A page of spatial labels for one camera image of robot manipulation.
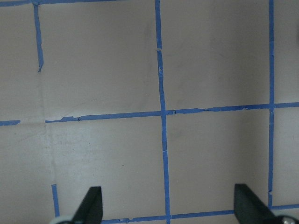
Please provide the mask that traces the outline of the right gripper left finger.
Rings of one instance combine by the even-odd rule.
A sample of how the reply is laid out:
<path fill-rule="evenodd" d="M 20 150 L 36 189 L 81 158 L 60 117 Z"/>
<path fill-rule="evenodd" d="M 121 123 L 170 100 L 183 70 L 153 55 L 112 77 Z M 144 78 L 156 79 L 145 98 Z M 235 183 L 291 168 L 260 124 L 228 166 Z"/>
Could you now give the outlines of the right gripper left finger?
<path fill-rule="evenodd" d="M 90 187 L 71 219 L 71 224 L 100 224 L 103 219 L 101 186 Z"/>

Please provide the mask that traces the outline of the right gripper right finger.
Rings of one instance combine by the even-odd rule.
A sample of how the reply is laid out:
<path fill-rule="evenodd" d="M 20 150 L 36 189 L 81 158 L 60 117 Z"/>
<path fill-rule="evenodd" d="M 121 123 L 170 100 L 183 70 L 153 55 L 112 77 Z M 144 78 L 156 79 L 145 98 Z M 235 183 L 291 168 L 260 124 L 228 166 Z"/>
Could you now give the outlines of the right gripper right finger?
<path fill-rule="evenodd" d="M 240 224 L 274 224 L 276 216 L 246 185 L 234 186 L 234 215 Z"/>

